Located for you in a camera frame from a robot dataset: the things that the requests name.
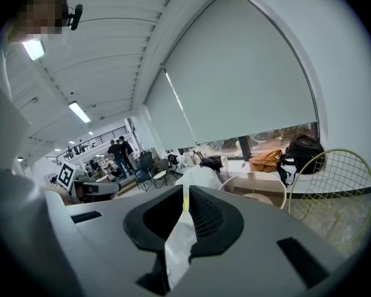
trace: chair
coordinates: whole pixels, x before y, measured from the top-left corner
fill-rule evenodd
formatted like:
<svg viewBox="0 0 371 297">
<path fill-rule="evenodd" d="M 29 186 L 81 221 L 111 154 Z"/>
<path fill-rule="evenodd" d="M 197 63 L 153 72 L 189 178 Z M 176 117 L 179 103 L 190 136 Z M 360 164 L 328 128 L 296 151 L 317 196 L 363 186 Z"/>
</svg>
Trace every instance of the chair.
<svg viewBox="0 0 371 297">
<path fill-rule="evenodd" d="M 163 186 L 164 183 L 166 185 L 168 185 L 168 181 L 166 180 L 166 175 L 168 174 L 169 161 L 168 160 L 159 160 L 158 165 L 157 165 L 156 168 L 159 170 L 159 173 L 157 173 L 153 177 L 153 183 L 154 183 L 155 187 L 157 188 L 155 182 L 157 182 L 161 179 L 163 179 L 162 186 Z"/>
<path fill-rule="evenodd" d="M 308 181 L 299 180 L 309 165 L 321 170 L 311 174 Z M 334 149 L 317 155 L 293 184 L 289 214 L 341 251 L 348 251 L 344 253 L 352 254 L 350 251 L 358 246 L 354 240 L 371 216 L 371 169 L 361 156 L 349 150 Z"/>
<path fill-rule="evenodd" d="M 153 168 L 153 165 L 154 165 L 153 155 L 151 154 L 151 152 L 147 152 L 140 155 L 140 161 L 137 162 L 136 171 L 134 175 L 137 187 L 139 188 L 140 184 L 144 191 L 147 191 L 148 188 L 150 188 L 154 184 L 151 174 L 151 169 Z M 145 185 L 146 181 L 151 181 L 151 185 L 146 187 Z"/>
</svg>

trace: window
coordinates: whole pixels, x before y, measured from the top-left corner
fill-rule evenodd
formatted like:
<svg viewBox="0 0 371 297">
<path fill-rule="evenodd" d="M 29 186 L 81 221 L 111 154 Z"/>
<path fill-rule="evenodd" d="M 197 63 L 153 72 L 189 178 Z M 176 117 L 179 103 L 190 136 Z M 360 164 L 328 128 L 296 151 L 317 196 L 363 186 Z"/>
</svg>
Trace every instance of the window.
<svg viewBox="0 0 371 297">
<path fill-rule="evenodd" d="M 220 155 L 248 160 L 250 156 L 256 156 L 256 154 L 268 152 L 270 150 L 281 149 L 285 151 L 291 139 L 296 134 L 305 134 L 317 138 L 317 123 L 302 124 L 300 126 L 251 134 L 245 137 L 218 140 L 200 144 L 198 147 L 183 148 L 182 150 L 184 152 L 189 152 L 196 149 L 202 153 L 203 157 Z M 248 155 L 243 155 L 242 146 L 243 151 L 250 150 Z"/>
<path fill-rule="evenodd" d="M 247 136 L 247 141 L 249 143 L 250 152 L 253 155 L 274 149 L 282 149 L 284 151 L 296 134 L 305 134 L 316 138 L 316 125 L 317 123 L 308 123 L 249 135 Z"/>
<path fill-rule="evenodd" d="M 213 155 L 242 157 L 241 145 L 237 137 L 201 144 L 199 145 L 199 150 L 203 157 Z"/>
</svg>

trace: yellow wire chair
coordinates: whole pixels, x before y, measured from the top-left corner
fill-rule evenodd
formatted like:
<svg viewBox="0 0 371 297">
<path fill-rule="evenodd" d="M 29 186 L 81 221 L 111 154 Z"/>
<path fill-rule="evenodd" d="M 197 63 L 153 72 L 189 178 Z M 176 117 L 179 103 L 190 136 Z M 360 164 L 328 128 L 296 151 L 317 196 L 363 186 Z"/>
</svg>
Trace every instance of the yellow wire chair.
<svg viewBox="0 0 371 297">
<path fill-rule="evenodd" d="M 311 180 L 299 179 L 313 163 L 320 170 L 311 174 Z M 289 196 L 289 214 L 341 247 L 362 232 L 371 216 L 367 187 L 371 188 L 371 169 L 360 155 L 340 148 L 327 150 L 309 161 L 297 176 Z M 295 189 L 305 193 L 300 196 Z"/>
</svg>

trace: fluorescent light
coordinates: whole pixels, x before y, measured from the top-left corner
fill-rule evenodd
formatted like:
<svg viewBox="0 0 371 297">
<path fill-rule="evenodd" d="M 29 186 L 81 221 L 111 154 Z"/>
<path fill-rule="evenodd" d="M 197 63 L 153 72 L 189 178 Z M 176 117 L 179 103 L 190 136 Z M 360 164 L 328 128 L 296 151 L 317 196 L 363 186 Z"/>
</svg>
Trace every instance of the fluorescent light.
<svg viewBox="0 0 371 297">
<path fill-rule="evenodd" d="M 32 61 L 35 61 L 36 59 L 44 55 L 44 47 L 41 41 L 30 40 L 30 41 L 22 42 L 22 44 L 25 47 L 26 52 Z"/>
<path fill-rule="evenodd" d="M 80 108 L 79 104 L 76 101 L 69 103 L 69 108 L 85 123 L 91 122 L 91 119 L 85 114 L 84 111 Z"/>
</svg>

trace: black bag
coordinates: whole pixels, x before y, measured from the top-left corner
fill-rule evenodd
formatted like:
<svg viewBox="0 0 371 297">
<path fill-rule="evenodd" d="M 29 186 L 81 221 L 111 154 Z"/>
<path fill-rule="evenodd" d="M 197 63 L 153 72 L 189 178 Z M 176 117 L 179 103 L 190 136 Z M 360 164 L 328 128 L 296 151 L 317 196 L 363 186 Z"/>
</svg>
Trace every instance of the black bag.
<svg viewBox="0 0 371 297">
<path fill-rule="evenodd" d="M 315 140 L 313 137 L 306 136 L 304 134 L 295 135 L 290 141 L 289 147 L 286 149 L 286 153 L 283 154 L 280 158 L 279 163 L 276 166 L 276 170 L 280 175 L 280 180 L 282 183 L 288 187 L 291 184 L 286 182 L 287 175 L 291 176 L 291 173 L 285 171 L 281 165 L 294 165 L 296 167 L 296 172 L 294 173 L 293 182 L 296 177 L 296 173 L 299 173 L 304 166 L 311 161 L 315 156 L 324 152 L 322 145 Z M 293 158 L 294 161 L 288 161 L 287 158 Z M 325 156 L 322 155 L 302 172 L 302 174 L 314 174 L 322 168 L 325 163 Z"/>
<path fill-rule="evenodd" d="M 223 164 L 221 162 L 221 156 L 210 156 L 207 158 L 203 158 L 202 161 L 199 163 L 201 167 L 209 167 L 216 173 L 220 172 L 220 168 L 223 167 Z"/>
<path fill-rule="evenodd" d="M 179 161 L 177 160 L 177 155 L 175 154 L 169 154 L 168 155 L 168 161 L 172 163 L 173 165 L 179 164 Z"/>
</svg>

